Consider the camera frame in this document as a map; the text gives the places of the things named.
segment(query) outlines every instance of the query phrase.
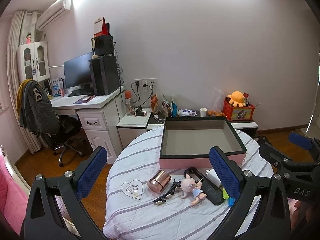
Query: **gray jacket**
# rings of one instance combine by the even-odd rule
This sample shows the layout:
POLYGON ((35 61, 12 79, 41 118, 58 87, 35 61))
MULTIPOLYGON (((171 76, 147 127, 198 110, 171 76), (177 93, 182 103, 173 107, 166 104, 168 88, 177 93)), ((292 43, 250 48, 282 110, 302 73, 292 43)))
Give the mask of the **gray jacket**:
POLYGON ((24 87, 19 122, 20 127, 35 134, 57 134, 59 131, 59 120, 52 104, 44 89, 34 80, 24 87))

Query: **pink box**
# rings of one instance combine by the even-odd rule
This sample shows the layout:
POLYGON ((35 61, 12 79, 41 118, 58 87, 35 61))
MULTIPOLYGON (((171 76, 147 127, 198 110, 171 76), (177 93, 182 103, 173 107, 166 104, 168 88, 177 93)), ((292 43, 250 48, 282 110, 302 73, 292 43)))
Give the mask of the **pink box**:
POLYGON ((210 168, 209 151, 215 146, 219 146, 230 160, 238 164, 243 162, 247 151, 225 117, 167 117, 160 168, 210 168))

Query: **keyboard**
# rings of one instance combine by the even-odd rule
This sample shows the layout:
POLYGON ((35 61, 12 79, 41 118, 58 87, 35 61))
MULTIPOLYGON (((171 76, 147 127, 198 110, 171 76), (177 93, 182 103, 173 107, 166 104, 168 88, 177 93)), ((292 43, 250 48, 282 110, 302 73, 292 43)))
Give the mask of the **keyboard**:
POLYGON ((77 89, 72 91, 68 97, 74 97, 74 96, 82 96, 82 95, 87 95, 89 93, 93 93, 93 88, 81 88, 81 89, 77 89))

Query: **panda patch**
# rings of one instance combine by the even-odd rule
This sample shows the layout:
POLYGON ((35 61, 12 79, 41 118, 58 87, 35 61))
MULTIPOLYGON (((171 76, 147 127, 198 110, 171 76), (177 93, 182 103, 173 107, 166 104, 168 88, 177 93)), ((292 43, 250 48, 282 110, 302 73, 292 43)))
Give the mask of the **panda patch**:
POLYGON ((37 88, 33 89, 33 96, 35 97, 36 102, 40 102, 42 100, 42 95, 37 88))

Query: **rose gold canister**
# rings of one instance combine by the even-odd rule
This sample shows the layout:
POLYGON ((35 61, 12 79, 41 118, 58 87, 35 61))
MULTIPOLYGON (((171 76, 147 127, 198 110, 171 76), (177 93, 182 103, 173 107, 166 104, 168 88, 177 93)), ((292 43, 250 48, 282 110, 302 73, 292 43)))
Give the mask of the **rose gold canister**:
POLYGON ((163 171, 159 170, 147 183, 148 187, 156 192, 161 193, 164 188, 168 185, 169 181, 171 180, 170 175, 163 171))

